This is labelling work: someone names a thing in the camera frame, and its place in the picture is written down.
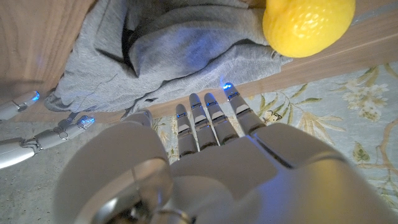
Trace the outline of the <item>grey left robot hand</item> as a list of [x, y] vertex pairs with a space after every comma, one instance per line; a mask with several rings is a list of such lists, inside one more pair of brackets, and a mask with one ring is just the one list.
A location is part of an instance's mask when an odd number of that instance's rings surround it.
[[239, 136], [212, 94], [178, 105], [169, 162], [139, 110], [86, 143], [60, 174], [56, 223], [396, 223], [350, 162], [287, 124], [265, 125], [227, 83]]

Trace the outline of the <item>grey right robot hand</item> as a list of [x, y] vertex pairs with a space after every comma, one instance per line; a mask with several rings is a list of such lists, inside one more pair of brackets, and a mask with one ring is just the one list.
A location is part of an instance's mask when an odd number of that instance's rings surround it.
[[[1, 122], [8, 121], [26, 110], [40, 99], [40, 93], [29, 91], [23, 95], [1, 104]], [[76, 119], [71, 113], [61, 120], [58, 126], [45, 130], [30, 139], [13, 138], [1, 141], [1, 168], [7, 168], [25, 161], [44, 149], [57, 146], [85, 132], [95, 119], [83, 115]]]

